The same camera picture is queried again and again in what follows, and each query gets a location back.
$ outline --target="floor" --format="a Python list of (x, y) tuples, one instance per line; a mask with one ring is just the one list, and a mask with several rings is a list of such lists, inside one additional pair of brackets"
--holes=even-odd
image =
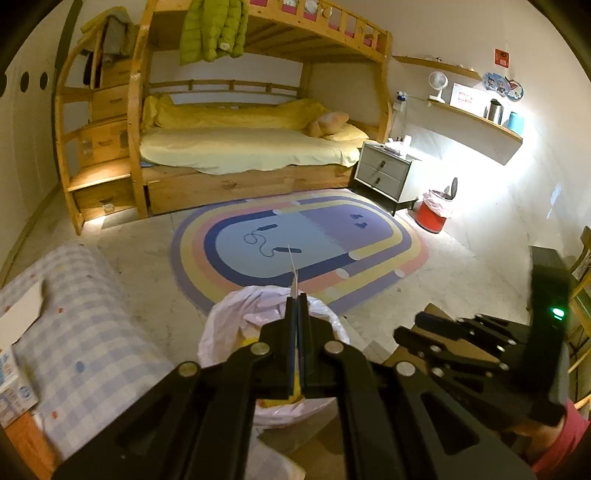
[[(145, 220), (127, 210), (85, 224), (76, 237), (63, 195), (58, 193), (17, 255), (9, 280), (66, 242), (98, 247), (119, 273), (129, 308), (171, 361), (195, 359), (206, 315), (178, 289), (168, 249), (175, 230), (190, 210)], [(341, 317), (355, 347), (372, 360), (385, 360), (397, 347), (392, 332), (411, 327), (429, 302), (451, 317), (487, 313), (516, 322), (528, 319), (526, 301), (499, 274), (446, 233), (418, 227), (406, 211), (397, 212), (417, 228), (429, 248), (429, 260), (417, 272)]]

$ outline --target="nightstand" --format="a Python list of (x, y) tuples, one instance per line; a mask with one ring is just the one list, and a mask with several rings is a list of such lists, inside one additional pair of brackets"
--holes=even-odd
[(355, 180), (395, 203), (397, 210), (409, 208), (423, 189), (423, 162), (407, 155), (402, 158), (383, 145), (366, 143), (355, 173)]

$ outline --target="bed drawer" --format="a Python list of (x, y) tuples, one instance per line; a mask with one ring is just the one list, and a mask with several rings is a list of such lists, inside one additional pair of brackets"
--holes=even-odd
[(97, 90), (92, 97), (92, 121), (127, 114), (128, 85)]
[(127, 120), (82, 130), (78, 140), (81, 167), (129, 157)]
[(74, 199), (85, 221), (135, 207), (131, 179), (114, 180), (76, 190)]
[(116, 61), (114, 63), (104, 63), (101, 73), (101, 87), (116, 87), (127, 85), (129, 83), (129, 74), (131, 72), (131, 59)]

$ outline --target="wooden shelf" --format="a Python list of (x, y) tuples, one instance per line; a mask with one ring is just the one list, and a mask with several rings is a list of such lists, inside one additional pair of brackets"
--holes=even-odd
[(421, 67), (429, 67), (436, 70), (444, 70), (445, 72), (457, 73), (459, 75), (464, 75), (464, 77), (468, 77), (474, 80), (482, 80), (480, 74), (478, 72), (475, 72), (474, 70), (465, 69), (462, 67), (458, 67), (456, 65), (451, 65), (449, 63), (443, 63), (442, 61), (416, 59), (414, 57), (401, 57), (398, 55), (393, 55), (392, 58), (398, 60), (401, 63), (419, 65)]
[(487, 125), (492, 128), (496, 128), (496, 129), (500, 130), (502, 133), (504, 133), (505, 135), (507, 135), (507, 137), (511, 137), (513, 140), (517, 140), (519, 143), (523, 143), (523, 138), (520, 137), (519, 135), (517, 135), (514, 131), (511, 131), (508, 128), (505, 128), (501, 125), (491, 122), (489, 119), (483, 118), (478, 115), (474, 115), (473, 113), (466, 112), (465, 110), (462, 110), (461, 108), (456, 108), (456, 107), (448, 105), (446, 103), (435, 102), (433, 100), (429, 100), (428, 102), (429, 102), (429, 105), (435, 106), (437, 108), (441, 108), (443, 110), (448, 110), (450, 112), (458, 113), (459, 115), (463, 115), (463, 116), (466, 116), (466, 117), (471, 118), (473, 120), (476, 120), (476, 121), (480, 122), (481, 124)]
[(78, 175), (72, 177), (68, 192), (75, 192), (108, 181), (126, 179), (130, 176), (129, 157), (97, 163), (91, 167), (83, 168)]

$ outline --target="cardboard box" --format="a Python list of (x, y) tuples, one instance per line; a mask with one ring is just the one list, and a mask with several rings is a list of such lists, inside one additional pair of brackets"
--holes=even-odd
[(19, 369), (12, 347), (0, 352), (0, 425), (8, 427), (39, 399)]

